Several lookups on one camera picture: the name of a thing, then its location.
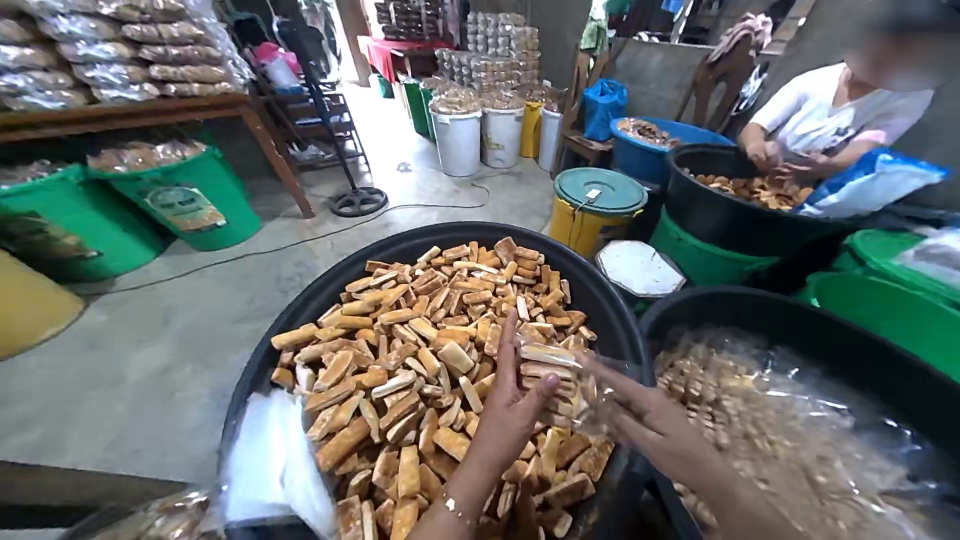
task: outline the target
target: green bucket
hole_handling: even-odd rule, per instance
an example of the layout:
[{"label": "green bucket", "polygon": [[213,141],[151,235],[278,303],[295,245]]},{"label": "green bucket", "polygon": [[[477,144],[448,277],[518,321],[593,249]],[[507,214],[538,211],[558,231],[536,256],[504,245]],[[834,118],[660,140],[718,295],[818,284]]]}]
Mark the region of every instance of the green bucket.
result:
[{"label": "green bucket", "polygon": [[960,308],[960,290],[894,262],[899,254],[923,240],[923,236],[913,233],[893,233],[877,229],[858,231],[847,237],[840,257],[833,263],[832,269],[894,282],[938,298],[950,307]]},{"label": "green bucket", "polygon": [[195,250],[233,246],[260,230],[260,218],[215,146],[190,160],[148,171],[92,174],[146,210]]},{"label": "green bucket", "polygon": [[878,278],[820,273],[807,279],[801,298],[919,356],[960,382],[960,311],[935,298]]},{"label": "green bucket", "polygon": [[386,77],[377,73],[376,85],[380,89],[380,97],[384,99],[394,99],[394,87],[387,81]]},{"label": "green bucket", "polygon": [[743,283],[780,260],[734,253],[698,240],[670,219],[666,209],[660,213],[650,245],[673,260],[696,285]]},{"label": "green bucket", "polygon": [[75,164],[0,188],[0,244],[58,282],[97,282],[143,266],[170,241]]},{"label": "green bucket", "polygon": [[410,104],[410,118],[414,121],[414,131],[423,136],[430,136],[430,122],[426,117],[426,106],[423,104],[420,82],[404,82],[403,91],[406,92],[407,103]]},{"label": "green bucket", "polygon": [[433,125],[433,114],[430,114],[430,102],[433,101],[433,90],[421,86],[420,93],[423,94],[423,112],[426,114],[426,127],[429,131],[430,140],[437,142],[437,128]]}]

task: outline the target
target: black plastic basin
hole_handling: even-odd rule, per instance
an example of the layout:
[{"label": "black plastic basin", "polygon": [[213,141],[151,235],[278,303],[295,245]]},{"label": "black plastic basin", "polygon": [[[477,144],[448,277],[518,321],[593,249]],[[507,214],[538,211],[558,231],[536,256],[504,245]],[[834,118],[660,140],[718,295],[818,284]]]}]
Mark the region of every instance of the black plastic basin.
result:
[{"label": "black plastic basin", "polygon": [[[740,286],[697,287],[661,300],[640,320],[646,355],[654,359],[678,328],[737,328],[785,346],[819,364],[824,375],[875,398],[885,412],[960,461],[954,412],[960,384],[897,345],[830,313],[784,296]],[[648,363],[652,378],[653,364]],[[672,486],[662,485],[664,491]],[[674,497],[663,500],[683,540],[701,537]]]},{"label": "black plastic basin", "polygon": [[731,179],[760,176],[754,164],[734,146],[680,146],[667,154],[667,167],[670,185],[666,208],[670,217],[684,231],[728,251],[758,257],[788,256],[812,240],[852,233],[862,222],[771,210],[694,180],[700,174]]},{"label": "black plastic basin", "polygon": [[[623,358],[643,366],[641,371],[651,374],[643,360],[636,319],[613,285],[589,262],[564,245],[542,234],[527,229],[485,222],[458,222],[431,225],[384,238],[338,262],[322,276],[310,283],[288,306],[257,345],[233,391],[221,436],[219,458],[226,460],[235,440],[239,422],[243,419],[247,399],[253,392],[270,390],[270,374],[276,367],[278,352],[270,345],[270,338],[280,332],[295,329],[316,321],[330,306],[340,302],[344,286],[365,275],[368,259],[387,262],[416,262],[433,246],[450,248],[472,240],[488,249],[505,236],[512,236],[517,245],[535,249],[546,255],[547,263],[560,271],[570,282],[573,305],[586,313],[588,325],[597,334],[595,349],[603,355]],[[619,536],[625,524],[619,506],[629,505],[638,498],[652,481],[649,465],[639,456],[631,456],[617,448],[607,470],[596,485],[597,494],[581,504],[574,516],[574,524],[567,538],[612,538]],[[287,525],[284,534],[304,525]],[[276,536],[279,529],[272,527],[231,528],[233,539],[263,539]]]}]

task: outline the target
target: wooden table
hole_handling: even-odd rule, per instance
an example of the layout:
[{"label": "wooden table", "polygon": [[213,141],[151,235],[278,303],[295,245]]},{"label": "wooden table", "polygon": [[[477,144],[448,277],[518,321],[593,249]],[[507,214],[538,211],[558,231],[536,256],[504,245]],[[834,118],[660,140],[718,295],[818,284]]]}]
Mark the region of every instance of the wooden table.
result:
[{"label": "wooden table", "polygon": [[123,107],[91,105],[70,110],[6,112],[0,114],[0,142],[146,128],[229,116],[239,116],[243,119],[276,171],[276,175],[297,201],[303,218],[316,216],[316,212],[307,201],[306,194],[300,186],[297,174],[280,156],[274,145],[274,139],[246,94],[157,99]]}]

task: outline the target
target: yellow container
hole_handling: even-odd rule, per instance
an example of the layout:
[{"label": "yellow container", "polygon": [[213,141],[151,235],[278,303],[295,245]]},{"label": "yellow container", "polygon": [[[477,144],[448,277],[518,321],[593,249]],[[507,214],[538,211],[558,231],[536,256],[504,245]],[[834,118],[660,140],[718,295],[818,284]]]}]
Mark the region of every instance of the yellow container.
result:
[{"label": "yellow container", "polygon": [[640,184],[606,169],[566,170],[557,176],[554,192],[550,237],[584,258],[593,258],[608,241],[623,238],[647,204]]},{"label": "yellow container", "polygon": [[84,301],[0,250],[0,358],[57,335],[84,310]]},{"label": "yellow container", "polygon": [[540,156],[540,109],[543,103],[527,102],[523,112],[523,129],[520,136],[520,155],[536,159]]}]

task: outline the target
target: white bucket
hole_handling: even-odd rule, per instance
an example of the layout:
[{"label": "white bucket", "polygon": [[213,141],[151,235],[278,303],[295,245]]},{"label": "white bucket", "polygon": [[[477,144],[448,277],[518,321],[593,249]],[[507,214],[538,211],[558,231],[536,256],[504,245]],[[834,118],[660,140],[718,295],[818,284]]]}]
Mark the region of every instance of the white bucket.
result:
[{"label": "white bucket", "polygon": [[483,112],[447,115],[431,111],[437,129],[440,167],[447,176],[470,176],[480,170],[480,117]]},{"label": "white bucket", "polygon": [[559,112],[540,109],[540,159],[544,171],[553,172],[553,161],[560,144],[560,124],[564,116]]},{"label": "white bucket", "polygon": [[507,169],[520,162],[523,109],[483,109],[481,159],[494,169]]}]

